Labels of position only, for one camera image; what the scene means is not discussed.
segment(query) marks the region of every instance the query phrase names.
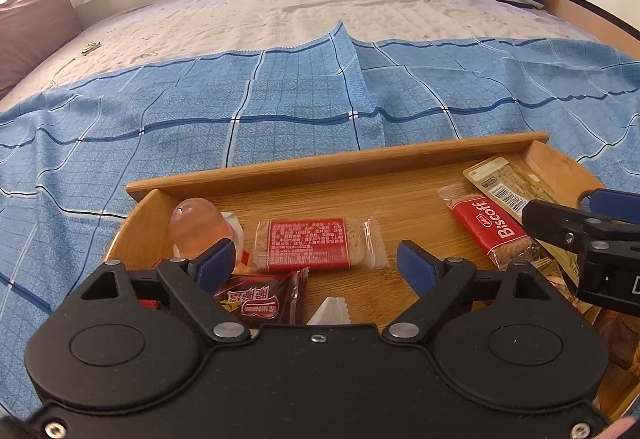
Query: wooden tray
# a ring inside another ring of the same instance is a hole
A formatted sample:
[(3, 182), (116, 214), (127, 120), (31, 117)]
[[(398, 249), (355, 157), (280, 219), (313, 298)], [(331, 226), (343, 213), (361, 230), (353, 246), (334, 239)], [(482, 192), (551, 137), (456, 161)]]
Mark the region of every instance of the wooden tray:
[[(572, 207), (586, 191), (603, 187), (580, 164), (545, 145), (547, 140), (545, 132), (527, 132), (137, 181), (127, 185), (127, 192), (139, 203), (111, 242), (106, 259), (120, 259), (129, 269), (148, 269), (171, 257), (169, 219), (178, 203), (190, 197), (208, 198), (221, 210), (235, 212), (249, 250), (260, 220), (373, 216), (380, 223), (390, 266), (380, 271), (314, 272), (306, 291), (305, 321), (325, 297), (343, 296), (353, 323), (384, 327), (416, 300), (396, 269), (396, 248), (402, 239), (417, 242), (437, 257), (462, 255), (478, 267), (493, 267), (436, 194), (437, 188), (463, 180), (465, 168), (500, 154), (538, 175)], [(628, 372), (610, 370), (600, 403), (606, 414), (616, 417), (640, 387)]]

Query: clear plastic packaging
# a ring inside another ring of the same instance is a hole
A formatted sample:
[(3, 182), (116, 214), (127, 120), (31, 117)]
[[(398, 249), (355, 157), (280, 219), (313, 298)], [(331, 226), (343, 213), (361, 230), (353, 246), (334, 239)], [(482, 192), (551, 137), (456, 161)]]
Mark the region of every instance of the clear plastic packaging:
[(271, 219), (255, 230), (253, 265), (261, 271), (379, 268), (387, 265), (375, 219)]
[(471, 183), (445, 186), (438, 190), (438, 196), (499, 269), (506, 269), (511, 260), (533, 262), (540, 258), (536, 242), (505, 210)]

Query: gold snack package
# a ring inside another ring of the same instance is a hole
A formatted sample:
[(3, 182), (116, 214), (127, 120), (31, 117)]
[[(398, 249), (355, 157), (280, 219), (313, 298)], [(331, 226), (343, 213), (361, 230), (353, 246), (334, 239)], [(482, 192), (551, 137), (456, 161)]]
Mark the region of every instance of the gold snack package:
[[(502, 156), (494, 156), (472, 167), (463, 174), (486, 196), (504, 207), (519, 223), (522, 209), (533, 200), (559, 203), (551, 188), (534, 175), (527, 175)], [(553, 256), (569, 278), (578, 285), (578, 257), (564, 249), (546, 242), (542, 246)]]

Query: pillow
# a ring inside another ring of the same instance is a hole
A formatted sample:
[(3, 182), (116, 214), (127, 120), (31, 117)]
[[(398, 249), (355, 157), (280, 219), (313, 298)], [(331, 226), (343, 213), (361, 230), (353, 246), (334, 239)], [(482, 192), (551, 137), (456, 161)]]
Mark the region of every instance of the pillow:
[(81, 31), (69, 0), (8, 0), (0, 4), (0, 100)]

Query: bed sheet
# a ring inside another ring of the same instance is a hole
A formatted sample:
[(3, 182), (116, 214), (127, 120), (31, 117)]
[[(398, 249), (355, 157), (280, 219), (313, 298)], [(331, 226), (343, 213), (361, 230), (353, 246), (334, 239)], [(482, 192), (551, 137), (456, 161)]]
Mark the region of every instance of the bed sheet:
[[(319, 38), (338, 21), (365, 42), (473, 36), (594, 40), (545, 12), (494, 0), (164, 0), (81, 33), (0, 100), (0, 111), (55, 85), (132, 65), (295, 47)], [(82, 56), (92, 41), (102, 47)]]
[(0, 114), (0, 403), (37, 398), (34, 330), (100, 264), (145, 177), (547, 130), (610, 188), (640, 192), (640, 62), (595, 42), (362, 42), (150, 63)]

